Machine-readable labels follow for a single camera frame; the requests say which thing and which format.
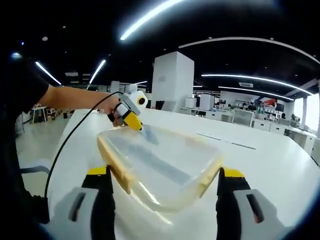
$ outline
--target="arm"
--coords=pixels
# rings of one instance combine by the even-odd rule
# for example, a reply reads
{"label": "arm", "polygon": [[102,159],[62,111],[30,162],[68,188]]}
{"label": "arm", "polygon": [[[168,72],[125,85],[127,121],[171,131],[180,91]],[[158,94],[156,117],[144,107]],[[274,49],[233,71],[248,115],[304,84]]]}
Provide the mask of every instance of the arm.
{"label": "arm", "polygon": [[[49,85],[44,96],[39,103],[57,109],[91,109],[110,93],[88,91],[73,87],[53,87]],[[97,109],[104,109],[105,113],[110,114],[119,103],[116,96],[111,96],[103,101]]]}

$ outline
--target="floor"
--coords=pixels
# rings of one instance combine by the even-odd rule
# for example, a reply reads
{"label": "floor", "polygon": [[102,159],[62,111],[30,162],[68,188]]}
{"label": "floor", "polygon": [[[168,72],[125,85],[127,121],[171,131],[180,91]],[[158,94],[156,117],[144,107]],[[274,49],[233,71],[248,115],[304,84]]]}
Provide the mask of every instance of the floor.
{"label": "floor", "polygon": [[[24,124],[23,131],[16,139],[16,149],[21,164],[32,163],[39,159],[53,161],[60,137],[69,121],[58,116],[51,122]],[[47,173],[23,174],[25,188],[32,195],[43,196],[47,180]]]}

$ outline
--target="window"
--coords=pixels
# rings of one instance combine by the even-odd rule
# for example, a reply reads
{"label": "window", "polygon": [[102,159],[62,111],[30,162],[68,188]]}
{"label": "window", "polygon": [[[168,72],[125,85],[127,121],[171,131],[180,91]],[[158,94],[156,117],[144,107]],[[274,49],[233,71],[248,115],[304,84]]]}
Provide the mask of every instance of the window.
{"label": "window", "polygon": [[303,112],[304,112],[304,99],[303,98],[296,99],[294,101],[293,114],[302,120]]}
{"label": "window", "polygon": [[318,130],[319,107],[319,93],[307,97],[305,125],[315,131]]}

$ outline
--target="plastic lid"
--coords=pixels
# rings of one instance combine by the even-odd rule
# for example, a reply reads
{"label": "plastic lid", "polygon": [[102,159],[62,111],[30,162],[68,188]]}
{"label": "plastic lid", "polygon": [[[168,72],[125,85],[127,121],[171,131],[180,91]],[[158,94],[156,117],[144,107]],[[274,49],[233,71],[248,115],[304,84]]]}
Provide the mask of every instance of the plastic lid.
{"label": "plastic lid", "polygon": [[98,147],[122,188],[157,212],[176,212],[200,198],[222,166],[214,146],[150,125],[102,132]]}

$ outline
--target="black ceiling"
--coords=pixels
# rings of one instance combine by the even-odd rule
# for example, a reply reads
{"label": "black ceiling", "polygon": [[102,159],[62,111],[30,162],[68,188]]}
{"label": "black ceiling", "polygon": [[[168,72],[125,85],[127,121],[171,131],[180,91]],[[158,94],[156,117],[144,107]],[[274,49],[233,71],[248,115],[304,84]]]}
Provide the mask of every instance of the black ceiling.
{"label": "black ceiling", "polygon": [[[273,38],[320,59],[316,1],[185,0],[148,21],[126,40],[120,40],[127,28],[162,2],[86,1],[34,7],[28,3],[20,5],[12,15],[16,20],[14,36],[24,42],[20,51],[41,62],[63,85],[69,85],[70,81],[87,84],[88,77],[82,74],[93,74],[102,59],[106,59],[106,64],[94,84],[145,80],[150,84],[155,57],[174,51],[194,60],[194,78],[205,86],[202,90],[240,87],[240,80],[204,78],[201,74],[257,76],[298,87],[320,77],[320,65],[314,60],[271,43],[228,40],[178,48],[208,38]],[[65,72],[78,72],[79,76],[66,76]],[[48,81],[57,85],[50,78]],[[255,90],[279,95],[291,91],[257,80],[241,79],[241,82],[253,83]]]}

